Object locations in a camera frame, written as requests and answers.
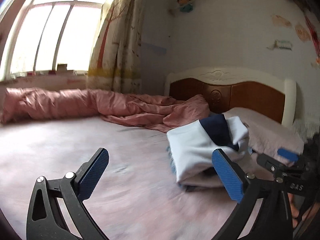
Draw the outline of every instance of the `curtain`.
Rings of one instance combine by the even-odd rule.
[[[87,88],[140,93],[144,0],[107,0],[89,65]]]

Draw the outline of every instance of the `blue gripper pad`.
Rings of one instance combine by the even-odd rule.
[[[230,198],[240,203],[244,196],[243,183],[218,150],[212,153],[212,164]]]
[[[106,149],[103,149],[97,159],[89,167],[88,171],[82,179],[79,181],[79,194],[78,199],[84,201],[90,198],[94,188],[100,180],[104,170],[109,163],[109,153]]]
[[[283,149],[283,148],[280,148],[278,150],[278,155],[288,159],[291,162],[297,162],[299,159],[299,156],[297,154],[290,152],[290,151]]]

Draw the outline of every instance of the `pink pillow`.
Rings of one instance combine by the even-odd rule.
[[[265,153],[288,164],[289,161],[277,154],[285,148],[298,155],[302,154],[304,143],[298,134],[276,121],[251,109],[236,107],[224,113],[226,118],[239,116],[249,131],[249,146],[258,153]]]

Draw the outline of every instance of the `bed sheet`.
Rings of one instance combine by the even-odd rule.
[[[29,122],[0,127],[0,145],[0,207],[22,239],[36,178],[62,178],[99,147],[108,150],[109,165],[84,204],[110,240],[211,239],[236,206],[223,188],[182,192],[170,169],[166,134],[159,131],[99,117]],[[80,236],[59,203],[71,232]]]

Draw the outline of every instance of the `screw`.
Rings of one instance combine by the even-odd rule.
[[[283,179],[282,179],[282,178],[276,178],[276,182],[282,183],[282,182],[283,182]]]
[[[38,182],[42,182],[44,181],[44,176],[40,176],[38,179],[37,179]]]
[[[69,171],[69,172],[66,173],[66,178],[67,179],[72,179],[73,176],[74,176],[74,173],[72,171]]]
[[[247,173],[247,178],[248,179],[254,179],[256,176],[253,174],[253,173],[251,173],[251,172],[248,172]]]

